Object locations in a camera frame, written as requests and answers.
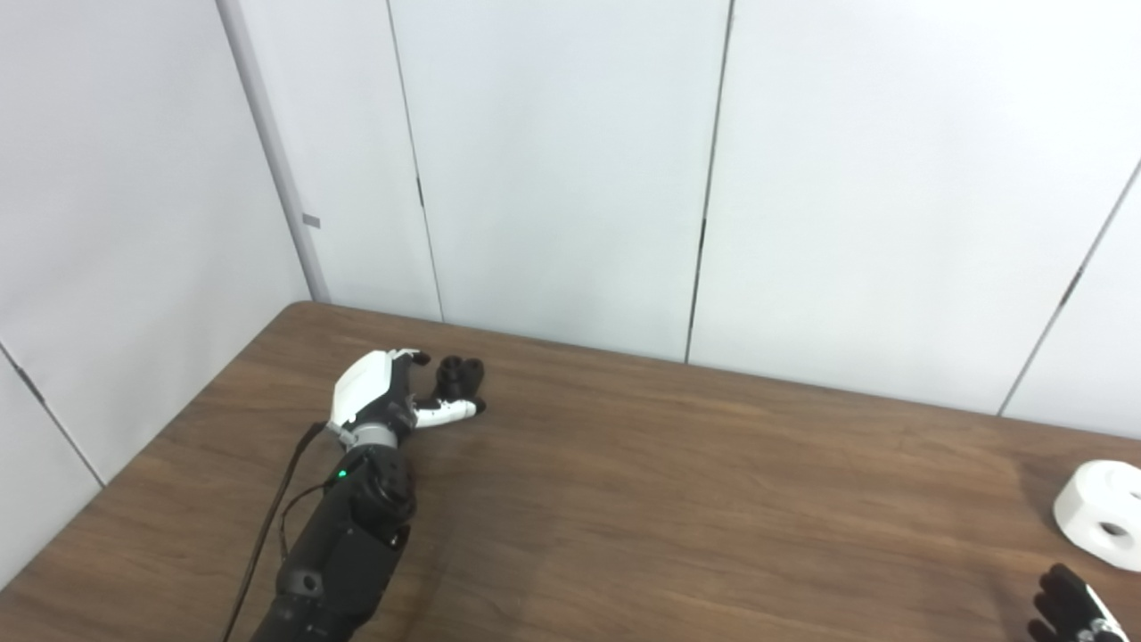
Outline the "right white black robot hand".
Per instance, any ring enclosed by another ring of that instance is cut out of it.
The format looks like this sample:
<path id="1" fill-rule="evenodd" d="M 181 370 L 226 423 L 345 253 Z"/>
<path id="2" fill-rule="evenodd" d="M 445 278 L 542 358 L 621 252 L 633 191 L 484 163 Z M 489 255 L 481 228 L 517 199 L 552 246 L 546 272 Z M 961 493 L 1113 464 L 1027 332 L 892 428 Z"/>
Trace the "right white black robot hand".
<path id="1" fill-rule="evenodd" d="M 1027 624 L 1031 641 L 1128 641 L 1128 633 L 1097 590 L 1067 564 L 1052 564 L 1031 598 L 1038 617 Z"/>

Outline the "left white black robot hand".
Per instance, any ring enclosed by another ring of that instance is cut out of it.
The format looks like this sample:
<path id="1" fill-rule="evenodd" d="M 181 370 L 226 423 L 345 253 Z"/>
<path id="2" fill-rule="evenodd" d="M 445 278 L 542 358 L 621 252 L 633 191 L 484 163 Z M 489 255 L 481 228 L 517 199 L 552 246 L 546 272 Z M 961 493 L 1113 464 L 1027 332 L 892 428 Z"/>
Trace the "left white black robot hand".
<path id="1" fill-rule="evenodd" d="M 416 349 L 364 355 L 335 382 L 326 430 L 345 452 L 396 449 L 416 430 L 459 423 L 488 409 L 480 398 L 482 360 L 458 355 L 439 361 L 431 395 L 416 397 L 413 374 L 431 361 L 431 355 Z"/>

